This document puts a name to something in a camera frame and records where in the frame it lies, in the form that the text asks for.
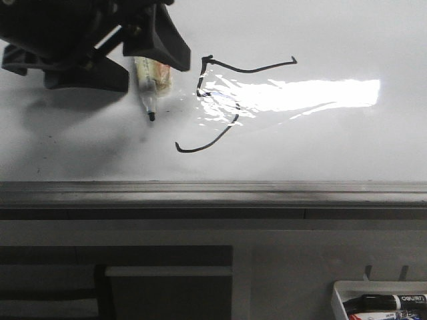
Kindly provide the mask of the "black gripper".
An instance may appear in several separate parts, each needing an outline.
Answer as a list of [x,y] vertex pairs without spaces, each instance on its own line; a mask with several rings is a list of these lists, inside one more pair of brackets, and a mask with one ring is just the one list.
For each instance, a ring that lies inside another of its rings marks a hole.
[[[109,59],[123,45],[131,11],[169,1],[2,1],[1,67],[26,76],[44,72],[47,89],[128,92],[129,73]],[[60,70],[58,67],[70,67]]]

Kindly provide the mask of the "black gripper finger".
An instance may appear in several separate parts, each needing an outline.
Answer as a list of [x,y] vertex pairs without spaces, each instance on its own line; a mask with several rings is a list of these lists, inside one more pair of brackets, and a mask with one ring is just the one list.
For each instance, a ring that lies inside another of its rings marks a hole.
[[123,55],[150,58],[178,71],[190,70],[191,50],[173,24],[165,3],[134,9],[123,26],[127,29]]

